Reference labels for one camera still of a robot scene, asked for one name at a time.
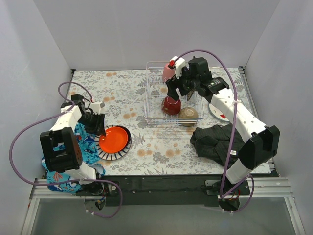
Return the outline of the pink plastic cup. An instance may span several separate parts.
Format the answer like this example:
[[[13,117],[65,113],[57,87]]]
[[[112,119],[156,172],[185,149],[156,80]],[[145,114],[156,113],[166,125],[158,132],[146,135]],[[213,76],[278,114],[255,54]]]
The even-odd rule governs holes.
[[[171,79],[176,74],[176,71],[169,67],[169,63],[167,63],[163,69],[162,80],[166,82]]]

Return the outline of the orange round plate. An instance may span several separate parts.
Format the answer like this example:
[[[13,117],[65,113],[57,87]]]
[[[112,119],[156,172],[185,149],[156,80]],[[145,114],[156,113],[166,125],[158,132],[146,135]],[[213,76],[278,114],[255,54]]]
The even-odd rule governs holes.
[[[107,153],[119,152],[125,146],[127,133],[122,128],[115,126],[106,130],[105,136],[100,136],[98,143],[101,150]]]

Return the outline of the red floral bowl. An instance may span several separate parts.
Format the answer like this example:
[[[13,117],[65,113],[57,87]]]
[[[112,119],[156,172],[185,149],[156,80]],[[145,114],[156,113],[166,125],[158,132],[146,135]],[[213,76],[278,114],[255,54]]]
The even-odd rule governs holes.
[[[167,96],[164,98],[161,109],[164,113],[169,115],[176,115],[181,110],[181,101],[180,99],[174,100],[171,97]]]

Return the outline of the black round plate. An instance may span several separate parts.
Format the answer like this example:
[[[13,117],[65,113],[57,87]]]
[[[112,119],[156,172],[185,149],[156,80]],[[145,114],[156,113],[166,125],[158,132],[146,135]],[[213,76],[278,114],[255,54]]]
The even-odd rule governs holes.
[[[124,127],[124,126],[120,126],[120,125],[119,125],[118,127],[122,128],[122,129],[125,130],[126,133],[127,133],[127,141],[126,141],[126,143],[125,143],[125,146],[123,147],[123,149],[125,149],[126,146],[127,146],[127,145],[131,142],[131,140],[132,140],[131,133],[130,133],[129,129],[126,128],[126,127]]]

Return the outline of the beige bowl black inside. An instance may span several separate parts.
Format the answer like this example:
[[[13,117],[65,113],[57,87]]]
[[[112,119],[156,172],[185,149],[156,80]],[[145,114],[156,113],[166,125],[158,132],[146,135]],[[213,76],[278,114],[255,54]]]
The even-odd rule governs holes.
[[[178,113],[178,123],[185,127],[192,127],[198,120],[198,112],[192,107],[185,107]]]

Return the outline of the black floral square plate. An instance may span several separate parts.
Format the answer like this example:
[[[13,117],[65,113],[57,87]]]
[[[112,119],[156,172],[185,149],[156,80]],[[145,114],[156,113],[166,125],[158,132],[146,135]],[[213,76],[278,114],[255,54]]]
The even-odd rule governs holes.
[[[188,62],[189,69],[188,69],[188,94],[187,100],[189,101],[195,92],[195,84],[197,83],[198,79],[198,59],[193,56],[193,58]]]

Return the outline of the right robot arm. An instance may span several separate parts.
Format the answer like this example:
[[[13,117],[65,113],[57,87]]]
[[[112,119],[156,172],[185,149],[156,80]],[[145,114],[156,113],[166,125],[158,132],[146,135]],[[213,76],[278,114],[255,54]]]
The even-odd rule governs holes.
[[[220,196],[234,194],[242,181],[262,163],[274,157],[278,150],[280,131],[267,126],[253,115],[237,98],[235,85],[221,77],[213,77],[206,59],[194,57],[186,62],[173,57],[164,67],[168,97],[197,92],[230,121],[230,136],[220,183]]]

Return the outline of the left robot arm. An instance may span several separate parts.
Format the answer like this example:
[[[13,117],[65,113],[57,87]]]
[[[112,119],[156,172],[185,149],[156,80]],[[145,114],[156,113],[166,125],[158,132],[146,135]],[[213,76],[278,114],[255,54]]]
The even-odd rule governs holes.
[[[76,193],[87,190],[100,195],[104,184],[97,178],[105,170],[95,146],[95,136],[103,134],[105,115],[103,102],[86,105],[80,94],[61,105],[61,115],[49,131],[40,134],[43,150],[42,165],[46,169],[46,182],[51,191]]]

